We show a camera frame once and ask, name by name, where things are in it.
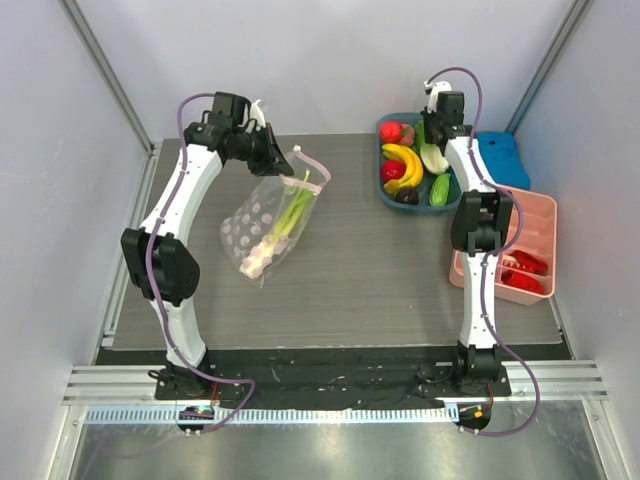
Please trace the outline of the peach apple toy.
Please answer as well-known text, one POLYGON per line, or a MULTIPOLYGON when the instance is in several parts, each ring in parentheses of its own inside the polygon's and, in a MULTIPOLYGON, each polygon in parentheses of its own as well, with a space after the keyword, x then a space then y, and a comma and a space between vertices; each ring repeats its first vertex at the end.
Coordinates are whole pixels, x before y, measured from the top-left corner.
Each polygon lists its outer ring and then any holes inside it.
POLYGON ((402 124, 402 137, 399 141, 400 145, 412 148, 415 143, 415 130, 409 124, 402 124))

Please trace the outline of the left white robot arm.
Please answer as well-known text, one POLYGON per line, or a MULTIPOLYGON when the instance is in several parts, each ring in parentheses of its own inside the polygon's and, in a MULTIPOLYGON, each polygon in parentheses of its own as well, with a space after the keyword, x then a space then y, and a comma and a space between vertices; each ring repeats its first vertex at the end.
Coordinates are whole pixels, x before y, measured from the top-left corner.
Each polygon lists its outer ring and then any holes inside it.
POLYGON ((219 380, 209 370, 193 302, 200 266, 188 240, 196 213, 229 160, 245 163, 256 177, 293 172, 259 101, 227 92, 206 97, 212 104, 198 120, 177 121, 180 150, 156 205, 120 239, 131 281, 160 321, 165 371, 193 399, 205 397, 219 380))

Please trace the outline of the green lettuce head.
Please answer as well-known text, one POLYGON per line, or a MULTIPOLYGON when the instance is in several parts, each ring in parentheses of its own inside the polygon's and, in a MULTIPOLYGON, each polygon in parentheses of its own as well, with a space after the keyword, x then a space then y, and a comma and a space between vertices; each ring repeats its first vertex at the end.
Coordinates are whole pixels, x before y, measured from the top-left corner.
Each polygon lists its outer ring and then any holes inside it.
POLYGON ((414 131, 414 147, 419 154, 426 170, 434 175, 445 173, 449 169, 450 165, 446 158, 442 155, 437 145, 426 142, 423 120, 419 120, 415 124, 414 131))

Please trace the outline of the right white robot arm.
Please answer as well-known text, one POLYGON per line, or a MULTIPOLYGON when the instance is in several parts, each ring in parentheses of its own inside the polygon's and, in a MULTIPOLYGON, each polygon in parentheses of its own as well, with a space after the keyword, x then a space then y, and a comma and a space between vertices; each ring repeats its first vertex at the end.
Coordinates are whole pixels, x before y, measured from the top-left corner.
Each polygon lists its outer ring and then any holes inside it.
POLYGON ((425 140, 438 147, 461 189, 450 238, 463 266, 464 316, 451 380, 457 391, 472 395, 496 382, 501 369, 495 338, 495 274, 513 201, 496 188, 475 132, 464 123, 464 94, 444 81, 427 83, 425 92, 425 140))

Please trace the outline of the clear pink-dotted zip bag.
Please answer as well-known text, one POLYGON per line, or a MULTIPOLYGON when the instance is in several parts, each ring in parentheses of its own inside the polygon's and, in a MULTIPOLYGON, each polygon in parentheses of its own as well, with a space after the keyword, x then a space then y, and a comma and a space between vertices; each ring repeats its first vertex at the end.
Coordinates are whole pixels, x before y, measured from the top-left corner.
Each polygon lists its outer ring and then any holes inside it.
POLYGON ((294 249, 331 180, 329 170, 299 145, 285 159, 294 174, 263 178, 219 229, 234 268, 259 287, 294 249))

